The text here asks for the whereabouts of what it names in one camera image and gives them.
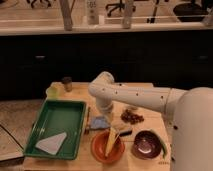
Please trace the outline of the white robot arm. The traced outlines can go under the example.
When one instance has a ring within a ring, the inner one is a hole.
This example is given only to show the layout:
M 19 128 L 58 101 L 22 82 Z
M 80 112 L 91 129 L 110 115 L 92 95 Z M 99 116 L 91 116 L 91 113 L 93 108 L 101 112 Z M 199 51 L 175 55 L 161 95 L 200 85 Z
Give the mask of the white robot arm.
M 101 114 L 109 114 L 118 101 L 172 117 L 170 171 L 213 171 L 213 88 L 129 87 L 101 72 L 88 91 Z

